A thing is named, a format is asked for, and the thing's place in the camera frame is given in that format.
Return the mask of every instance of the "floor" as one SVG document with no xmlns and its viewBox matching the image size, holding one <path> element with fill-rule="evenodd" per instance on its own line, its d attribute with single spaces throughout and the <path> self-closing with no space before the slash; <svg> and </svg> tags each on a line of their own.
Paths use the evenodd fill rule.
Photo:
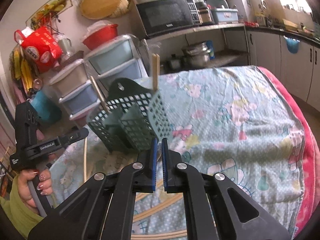
<svg viewBox="0 0 320 240">
<path fill-rule="evenodd" d="M 299 98 L 294 97 L 300 107 L 305 119 L 307 120 L 313 135 L 316 138 L 318 145 L 320 146 L 320 112 L 305 103 Z"/>
</svg>

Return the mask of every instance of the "person's arm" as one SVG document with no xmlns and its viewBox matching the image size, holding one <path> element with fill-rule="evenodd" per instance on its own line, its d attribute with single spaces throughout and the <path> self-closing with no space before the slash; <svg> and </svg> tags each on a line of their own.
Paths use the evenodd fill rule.
<svg viewBox="0 0 320 240">
<path fill-rule="evenodd" d="M 24 238 L 27 238 L 31 229 L 42 220 L 27 184 L 28 180 L 32 180 L 37 174 L 37 171 L 23 170 L 13 180 L 10 200 L 0 198 L 4 212 Z M 51 194 L 52 180 L 49 170 L 41 172 L 40 180 L 39 190 L 44 195 Z"/>
</svg>

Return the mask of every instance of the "fingernail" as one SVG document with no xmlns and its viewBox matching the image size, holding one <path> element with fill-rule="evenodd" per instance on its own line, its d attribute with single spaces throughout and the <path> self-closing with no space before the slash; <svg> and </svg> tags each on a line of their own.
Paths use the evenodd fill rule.
<svg viewBox="0 0 320 240">
<path fill-rule="evenodd" d="M 45 176 L 41 174 L 41 175 L 39 176 L 39 179 L 40 179 L 40 181 L 45 181 Z"/>
</svg>

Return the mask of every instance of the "human hand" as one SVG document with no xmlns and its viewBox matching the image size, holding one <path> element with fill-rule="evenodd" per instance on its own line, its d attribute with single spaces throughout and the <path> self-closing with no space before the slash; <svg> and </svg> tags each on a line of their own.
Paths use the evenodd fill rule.
<svg viewBox="0 0 320 240">
<path fill-rule="evenodd" d="M 38 174 L 40 183 L 37 187 L 37 190 L 41 190 L 41 195 L 52 194 L 52 179 L 48 169 L 42 172 L 39 172 L 38 170 L 23 170 L 20 172 L 18 177 L 18 194 L 26 207 L 36 214 L 38 214 L 39 211 L 30 193 L 28 181 L 33 180 Z"/>
</svg>

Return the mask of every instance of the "cartoon print tablecloth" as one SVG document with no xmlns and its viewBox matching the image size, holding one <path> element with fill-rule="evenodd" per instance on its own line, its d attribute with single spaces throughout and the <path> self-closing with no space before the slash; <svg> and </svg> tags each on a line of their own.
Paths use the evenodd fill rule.
<svg viewBox="0 0 320 240">
<path fill-rule="evenodd" d="M 149 78 L 137 82 L 151 88 Z M 223 172 L 292 234 L 304 193 L 304 129 L 270 80 L 255 66 L 225 67 L 160 76 L 159 89 L 174 135 L 170 149 L 202 173 Z M 91 174 L 114 173 L 134 158 L 108 153 L 90 132 Z M 83 182 L 83 142 L 68 147 L 51 172 L 59 204 Z M 172 197 L 158 187 L 136 202 L 135 215 Z M 158 234 L 185 228 L 180 199 L 136 221 L 132 231 Z"/>
</svg>

